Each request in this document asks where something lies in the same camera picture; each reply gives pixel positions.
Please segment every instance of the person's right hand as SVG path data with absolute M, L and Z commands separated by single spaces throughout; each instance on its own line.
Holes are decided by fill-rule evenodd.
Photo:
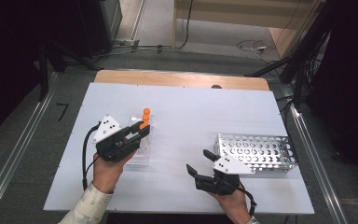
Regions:
M 239 190 L 235 190 L 231 195 L 225 196 L 213 193 L 209 194 L 219 202 L 223 211 L 235 224 L 246 224 L 251 219 L 246 205 L 245 194 Z

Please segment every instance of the gray floor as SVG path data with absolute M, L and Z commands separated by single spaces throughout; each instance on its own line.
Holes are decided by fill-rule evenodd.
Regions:
M 147 1 L 147 4 L 156 4 L 157 2 L 161 1 Z M 164 25 L 167 31 L 155 26 L 157 30 L 164 31 L 166 34 L 159 35 L 158 38 L 161 39 L 150 38 L 150 34 L 163 34 L 164 32 L 157 33 L 157 31 L 151 30 L 152 27 L 145 28 L 147 18 L 152 18 L 156 14 L 147 13 L 148 9 L 153 8 L 155 6 L 145 6 L 137 38 L 145 45 L 169 44 L 171 40 L 169 34 L 172 33 L 169 28 L 171 27 L 169 26 L 171 25 L 171 20 L 164 21 L 167 22 Z M 210 29 L 213 30 L 220 29 L 218 24 L 208 24 L 207 26 L 212 26 Z M 243 40 L 248 38 L 270 40 L 265 28 L 252 28 L 246 27 L 247 35 L 243 35 Z M 252 52 L 245 52 L 235 47 L 236 42 L 241 41 L 241 34 L 238 35 L 239 38 L 231 41 L 230 47 L 222 44 L 223 42 L 228 43 L 229 38 L 226 36 L 227 39 L 225 39 L 225 35 L 227 33 L 218 35 L 215 40 L 209 40 L 213 42 L 213 45 L 218 46 L 216 47 L 219 48 L 218 51 L 209 51 L 210 49 L 204 47 L 204 45 L 197 44 L 202 41 L 202 36 L 199 36 L 189 38 L 188 45 L 182 51 L 164 51 L 162 54 L 157 54 L 154 50 L 145 50 L 131 54 L 109 55 L 97 60 L 96 64 L 103 66 L 105 69 L 188 71 L 224 74 L 227 76 L 250 74 L 266 65 Z M 267 57 L 269 60 L 277 60 L 277 54 L 273 51 L 273 48 L 271 48 L 271 53 Z M 64 216 L 62 212 L 43 211 L 43 205 L 54 177 L 53 174 L 60 162 L 78 110 L 81 107 L 84 94 L 95 75 L 95 71 L 90 71 L 84 66 L 75 63 L 71 63 L 65 74 L 59 74 L 60 80 L 47 110 L 40 120 L 23 158 L 0 201 L 0 223 L 57 223 Z M 274 72 L 263 77 L 268 80 L 270 89 L 279 98 L 284 96 L 284 92 L 282 91 L 282 84 L 277 81 L 276 76 L 277 74 Z M 37 104 L 38 94 L 39 88 L 37 87 L 29 93 L 0 128 L 0 171 L 9 153 L 16 146 L 28 119 L 32 116 Z M 58 121 L 58 119 L 62 114 L 62 107 L 56 105 L 57 103 L 69 104 L 68 110 L 61 121 Z M 282 108 L 285 105 L 285 101 L 280 101 L 278 104 Z M 358 223 L 358 167 L 331 160 L 331 155 L 335 150 L 329 142 L 328 130 L 324 127 L 324 123 L 313 116 L 305 105 L 303 105 L 303 109 L 303 116 L 307 122 L 312 140 L 337 196 L 341 200 L 347 219 L 349 223 Z M 292 135 L 299 157 L 301 173 L 309 186 L 308 191 L 315 209 L 315 215 L 298 216 L 298 223 L 334 223 L 308 155 L 304 151 L 301 138 L 290 117 L 287 127 Z M 74 165 L 79 164 L 80 161 L 74 161 Z M 261 223 L 264 224 L 282 223 L 284 220 L 283 216 L 256 215 Z

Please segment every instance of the white tabletop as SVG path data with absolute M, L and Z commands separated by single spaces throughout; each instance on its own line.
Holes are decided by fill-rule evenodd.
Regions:
M 212 162 L 202 150 L 213 151 L 218 133 L 287 135 L 271 91 L 91 83 L 45 210 L 71 210 L 80 199 L 82 146 L 89 129 L 106 114 L 122 125 L 131 125 L 131 114 L 142 113 L 145 107 L 153 115 L 149 165 L 125 167 L 108 211 L 223 213 L 215 199 L 196 189 L 186 164 L 200 175 L 212 175 Z M 91 139 L 88 163 L 96 150 Z M 257 213 L 314 213 L 298 167 L 287 174 L 256 174 L 241 181 L 254 195 Z

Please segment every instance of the table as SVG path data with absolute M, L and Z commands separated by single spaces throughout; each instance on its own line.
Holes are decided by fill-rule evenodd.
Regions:
M 191 20 L 215 21 L 269 27 L 280 56 L 288 56 L 302 33 L 317 17 L 323 0 L 197 0 Z M 190 0 L 175 0 L 172 45 L 175 46 L 176 20 L 187 19 Z
M 153 80 L 157 81 L 156 85 L 145 85 Z M 211 89 L 211 84 L 232 89 Z M 226 109 L 218 102 L 241 105 Z M 211 175 L 212 163 L 203 157 L 202 150 L 213 150 L 213 141 L 219 132 L 287 135 L 273 94 L 262 78 L 100 71 L 95 82 L 89 85 L 45 210 L 70 210 L 80 198 L 81 147 L 88 129 L 107 112 L 126 125 L 131 112 L 145 107 L 150 107 L 154 116 L 149 165 L 125 167 L 108 211 L 221 214 L 217 201 L 196 190 L 186 164 L 192 165 L 199 174 Z M 91 159 L 94 151 L 89 141 L 88 158 Z M 273 178 L 257 174 L 241 180 L 255 196 L 257 213 L 314 213 L 298 167 Z

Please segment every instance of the person's left hand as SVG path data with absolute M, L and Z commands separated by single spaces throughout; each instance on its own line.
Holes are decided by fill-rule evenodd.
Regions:
M 124 164 L 129 161 L 136 151 L 132 152 L 126 158 L 119 162 L 104 161 L 99 158 L 94 162 L 94 177 L 92 184 L 100 192 L 110 194 L 113 193 L 116 183 L 123 173 Z

